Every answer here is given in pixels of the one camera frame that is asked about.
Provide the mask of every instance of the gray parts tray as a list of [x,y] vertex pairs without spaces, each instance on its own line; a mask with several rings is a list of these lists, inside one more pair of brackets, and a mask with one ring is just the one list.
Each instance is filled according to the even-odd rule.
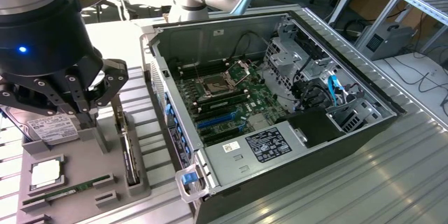
[[[97,139],[87,141],[71,141],[57,145],[47,152],[30,155],[29,152],[23,154],[22,164],[22,180],[19,192],[19,211],[18,223],[27,223],[41,215],[47,215],[51,218],[53,224],[67,224],[79,222],[101,213],[110,211],[134,201],[150,196],[151,189],[147,179],[147,171],[143,164],[142,150],[139,147],[138,134],[134,124],[134,116],[127,114],[130,121],[130,136],[133,137],[133,145],[137,156],[138,168],[141,170],[141,184],[130,187],[126,182],[126,170],[123,161],[123,151],[119,142],[119,135],[115,128],[115,118],[106,117],[99,119],[107,146],[110,152],[103,154],[98,145]],[[31,184],[31,164],[39,160],[46,160],[50,157],[63,155],[66,162],[63,164],[63,174],[67,183],[63,187],[53,189],[46,193],[59,191],[65,188],[81,185],[106,175],[113,175],[109,178],[93,184],[90,189],[85,189],[77,193],[69,193],[67,196],[61,197],[51,202],[41,200],[23,205],[25,200],[30,200],[30,184]],[[105,199],[98,207],[98,198],[103,194],[110,194],[114,191],[114,197]]]

